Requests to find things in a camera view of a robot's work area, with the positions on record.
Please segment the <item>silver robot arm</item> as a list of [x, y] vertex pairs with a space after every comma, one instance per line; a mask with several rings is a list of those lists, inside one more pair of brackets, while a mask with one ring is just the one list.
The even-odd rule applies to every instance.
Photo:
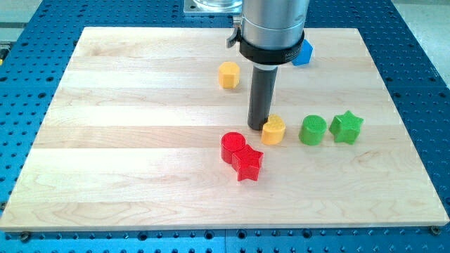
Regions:
[[244, 0], [228, 48], [239, 44], [240, 54], [255, 67], [272, 70], [301, 52], [309, 0]]

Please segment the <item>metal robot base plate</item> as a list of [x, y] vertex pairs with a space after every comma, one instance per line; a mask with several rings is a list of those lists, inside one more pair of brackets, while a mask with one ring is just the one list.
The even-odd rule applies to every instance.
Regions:
[[234, 15], [242, 10], [242, 0], [183, 0], [184, 15]]

